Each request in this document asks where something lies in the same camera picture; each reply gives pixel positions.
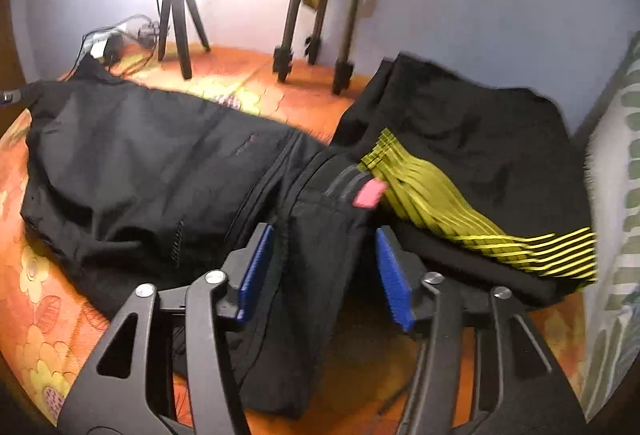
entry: floral pattern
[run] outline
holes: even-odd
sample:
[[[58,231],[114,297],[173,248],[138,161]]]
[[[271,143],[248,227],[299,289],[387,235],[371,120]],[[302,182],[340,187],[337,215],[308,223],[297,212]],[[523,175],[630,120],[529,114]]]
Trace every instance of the floral pattern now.
[[[148,86],[189,92],[289,123],[321,141],[331,139],[354,93],[366,83],[365,78],[354,76],[352,88],[338,98],[331,93],[331,68],[296,62],[289,82],[281,85],[265,54],[214,48],[211,54],[193,50],[191,59],[194,76],[188,82],[182,79],[177,61],[171,60],[152,61],[131,77]],[[121,68],[135,60],[132,56]],[[0,351],[34,404],[55,424],[108,321],[69,284],[54,255],[27,235],[19,211],[27,186],[25,138],[30,124],[31,116],[25,111],[0,139]],[[578,392],[584,359],[581,295],[572,295],[532,317]],[[384,319],[363,315],[362,307],[347,305],[308,411],[297,421],[247,412],[252,433],[392,435],[402,401],[382,419],[376,412],[409,380],[415,352],[413,342],[390,331]],[[465,336],[458,424],[464,421],[471,401],[473,357],[473,338]],[[192,425],[188,389],[179,377],[174,378],[174,395],[178,420]]]
[[[58,421],[62,404],[78,376],[80,365],[61,341],[50,345],[41,330],[31,325],[27,342],[15,348],[20,382],[31,400],[53,423]]]
[[[37,255],[30,245],[25,245],[20,264],[20,291],[27,293],[33,303],[38,303],[42,296],[42,283],[49,277],[49,260]]]
[[[0,219],[4,218],[4,203],[6,202],[7,195],[6,190],[0,191]]]

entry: black jacket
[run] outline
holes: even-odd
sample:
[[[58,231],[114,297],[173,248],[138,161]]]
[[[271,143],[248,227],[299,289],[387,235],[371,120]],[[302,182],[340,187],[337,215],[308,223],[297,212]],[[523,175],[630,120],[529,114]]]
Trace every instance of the black jacket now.
[[[360,253],[370,210],[352,201],[371,176],[290,126],[136,85],[90,57],[71,81],[24,93],[33,122],[22,216],[108,318],[140,283],[189,285],[257,222],[275,224],[232,360],[245,407],[300,415]]]
[[[332,146],[378,175],[389,136],[414,157],[404,174],[426,181],[423,216],[433,221],[417,227],[394,212],[381,220],[430,269],[474,287],[507,286],[534,307],[594,280],[584,158],[550,100],[526,88],[483,87],[400,54],[382,62],[344,113]],[[482,239],[487,224],[497,232]],[[455,229],[471,234],[462,240]]]

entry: blue clamp pad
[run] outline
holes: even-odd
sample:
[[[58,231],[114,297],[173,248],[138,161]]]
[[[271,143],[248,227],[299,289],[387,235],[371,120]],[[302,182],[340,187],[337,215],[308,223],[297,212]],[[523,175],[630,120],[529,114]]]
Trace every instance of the blue clamp pad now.
[[[376,254],[394,321],[404,332],[413,331],[417,321],[429,319],[433,314],[433,301],[428,299],[421,283],[426,272],[424,265],[417,255],[401,249],[388,225],[376,231]]]
[[[272,225],[261,222],[246,247],[226,257],[221,269],[228,277],[228,287],[218,304],[219,316],[239,325],[253,317],[271,261],[273,231]]]

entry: yellow stripe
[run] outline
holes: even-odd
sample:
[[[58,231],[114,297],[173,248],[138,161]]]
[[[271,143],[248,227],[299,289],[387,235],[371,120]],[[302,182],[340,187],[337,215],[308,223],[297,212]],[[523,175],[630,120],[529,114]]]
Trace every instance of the yellow stripe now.
[[[507,238],[508,240],[521,240],[521,241],[536,241],[544,240],[545,238],[555,237],[555,234],[549,233],[542,237],[525,238],[525,237],[512,237],[511,235],[463,235],[461,237],[453,238],[453,240],[495,240],[496,238]]]
[[[388,183],[386,200],[401,219],[523,271],[594,280],[596,271],[590,269],[595,263],[587,263],[595,258],[591,254],[595,239],[590,227],[561,237],[554,233],[530,238],[507,235],[476,211],[440,168],[409,154],[387,129],[370,154],[362,158],[359,168]],[[576,260],[584,255],[589,256]]]
[[[596,255],[591,255],[591,256],[588,256],[585,259],[582,259],[580,262],[589,261],[590,259],[594,259],[595,257],[596,257]],[[570,277],[570,276],[575,276],[577,274],[580,274],[581,272],[586,271],[587,269],[595,269],[595,267],[596,267],[596,263],[594,261],[592,261],[591,263],[587,263],[586,265],[582,265],[582,266],[578,267],[578,269],[574,269],[573,271],[563,272],[561,276],[563,278]]]

